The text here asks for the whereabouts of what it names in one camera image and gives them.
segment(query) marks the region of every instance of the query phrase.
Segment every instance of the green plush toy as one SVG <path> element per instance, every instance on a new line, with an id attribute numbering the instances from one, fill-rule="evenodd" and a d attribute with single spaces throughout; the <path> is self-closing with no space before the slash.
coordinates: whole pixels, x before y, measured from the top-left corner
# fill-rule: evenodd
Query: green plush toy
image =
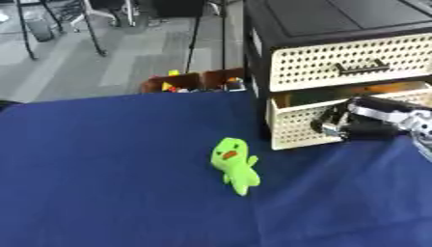
<path id="1" fill-rule="evenodd" d="M 224 183 L 232 183 L 240 196 L 248 193 L 249 186 L 259 185 L 259 176 L 252 169 L 256 156 L 248 157 L 248 145 L 241 139 L 224 138 L 213 150 L 211 163 L 224 172 Z"/>

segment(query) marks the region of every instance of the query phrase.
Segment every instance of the floor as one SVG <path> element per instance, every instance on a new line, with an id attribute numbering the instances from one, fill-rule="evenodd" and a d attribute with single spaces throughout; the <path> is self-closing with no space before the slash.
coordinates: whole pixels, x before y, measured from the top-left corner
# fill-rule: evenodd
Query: floor
<path id="1" fill-rule="evenodd" d="M 137 27 L 109 26 L 95 19 L 97 36 L 108 57 L 96 55 L 89 33 L 67 33 L 50 42 L 32 40 L 39 59 L 28 59 L 14 6 L 0 6 L 11 16 L 0 24 L 0 98 L 21 102 L 136 94 L 141 82 L 171 69 L 184 70 L 194 20 L 168 19 L 149 27 L 146 13 Z M 242 62 L 242 4 L 229 5 L 227 68 Z M 199 30 L 192 71 L 221 67 L 221 19 L 210 9 Z"/>

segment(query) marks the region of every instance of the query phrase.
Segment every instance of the perforated drawer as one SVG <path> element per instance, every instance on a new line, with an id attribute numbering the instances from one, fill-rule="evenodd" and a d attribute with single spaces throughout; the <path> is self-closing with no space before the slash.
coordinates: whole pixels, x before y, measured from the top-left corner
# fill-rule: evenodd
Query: perforated drawer
<path id="1" fill-rule="evenodd" d="M 432 106 L 432 88 L 377 96 Z M 274 98 L 269 99 L 266 119 L 272 132 L 272 149 L 293 149 L 340 142 L 341 139 L 338 137 L 316 133 L 311 129 L 310 123 L 329 106 L 343 101 L 344 99 L 294 107 L 280 107 Z"/>
<path id="2" fill-rule="evenodd" d="M 431 34 L 283 48 L 272 55 L 270 91 L 424 76 L 431 60 Z"/>

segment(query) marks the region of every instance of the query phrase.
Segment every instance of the chair leg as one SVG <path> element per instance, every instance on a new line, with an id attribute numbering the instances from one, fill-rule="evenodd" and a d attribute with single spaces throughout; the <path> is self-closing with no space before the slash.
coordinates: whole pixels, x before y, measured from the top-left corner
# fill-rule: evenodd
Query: chair leg
<path id="1" fill-rule="evenodd" d="M 79 3 L 81 5 L 81 12 L 84 15 L 84 20 L 87 23 L 87 28 L 89 29 L 90 36 L 92 37 L 94 48 L 96 49 L 97 54 L 99 54 L 101 57 L 105 57 L 106 51 L 103 50 L 102 48 L 100 48 L 99 42 L 98 42 L 97 37 L 95 35 L 95 30 L 93 29 L 92 23 L 90 22 L 90 19 L 89 19 L 89 15 L 87 14 L 87 6 L 83 0 L 79 0 Z"/>
<path id="2" fill-rule="evenodd" d="M 29 36 L 27 33 L 27 29 L 25 27 L 24 12 L 22 11 L 21 0 L 16 0 L 16 8 L 18 10 L 19 23 L 21 25 L 22 38 L 24 38 L 25 48 L 27 49 L 27 52 L 29 53 L 30 59 L 35 61 L 35 60 L 37 60 L 37 58 L 35 56 L 35 53 L 33 53 L 32 48 L 30 47 Z"/>
<path id="3" fill-rule="evenodd" d="M 40 1 L 40 3 L 43 5 L 43 7 L 49 13 L 49 15 L 51 16 L 51 18 L 56 22 L 57 29 L 59 30 L 59 33 L 63 34 L 65 31 L 63 30 L 62 22 L 60 22 L 60 20 L 56 17 L 56 15 L 51 11 L 51 9 L 49 8 L 49 6 L 46 4 L 45 1 Z"/>
<path id="4" fill-rule="evenodd" d="M 113 15 L 114 17 L 114 25 L 115 27 L 121 27 L 122 26 L 122 21 L 120 20 L 119 16 L 117 15 L 117 13 L 114 10 L 108 10 L 110 12 L 110 14 Z"/>

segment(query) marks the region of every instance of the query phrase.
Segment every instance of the trash bin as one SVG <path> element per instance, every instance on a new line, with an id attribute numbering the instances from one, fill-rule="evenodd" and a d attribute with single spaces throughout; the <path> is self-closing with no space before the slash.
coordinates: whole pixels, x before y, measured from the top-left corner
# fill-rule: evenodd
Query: trash bin
<path id="1" fill-rule="evenodd" d="M 30 32 L 39 42 L 47 42 L 54 39 L 51 27 L 48 21 L 43 18 L 42 13 L 26 12 L 24 15 L 25 23 Z"/>

